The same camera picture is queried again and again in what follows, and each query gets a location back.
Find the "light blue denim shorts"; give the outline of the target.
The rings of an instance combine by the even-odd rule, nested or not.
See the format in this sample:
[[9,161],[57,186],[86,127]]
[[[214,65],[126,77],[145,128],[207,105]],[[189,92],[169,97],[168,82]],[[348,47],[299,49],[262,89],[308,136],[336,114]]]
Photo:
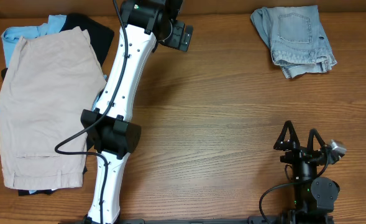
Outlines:
[[317,5],[262,7],[250,15],[250,20],[285,78],[327,73],[337,64]]

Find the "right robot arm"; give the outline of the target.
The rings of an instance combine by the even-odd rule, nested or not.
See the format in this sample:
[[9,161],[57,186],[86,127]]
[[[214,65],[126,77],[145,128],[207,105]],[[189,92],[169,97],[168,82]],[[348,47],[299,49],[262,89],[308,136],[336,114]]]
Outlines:
[[283,212],[276,223],[332,223],[339,186],[322,177],[334,163],[332,146],[326,144],[316,129],[309,132],[307,146],[302,146],[291,121],[284,123],[273,147],[285,154],[280,161],[292,169],[290,185],[294,188],[295,208]]

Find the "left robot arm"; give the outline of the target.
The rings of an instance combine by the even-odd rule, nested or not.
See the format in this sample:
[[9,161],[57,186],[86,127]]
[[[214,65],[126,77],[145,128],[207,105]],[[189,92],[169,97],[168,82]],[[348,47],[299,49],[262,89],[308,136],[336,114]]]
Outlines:
[[134,98],[145,64],[158,45],[186,52],[193,27],[178,21],[183,0],[124,1],[119,46],[109,78],[82,125],[94,142],[98,169],[92,206],[84,223],[117,223],[124,168],[136,149],[141,127],[132,123]]

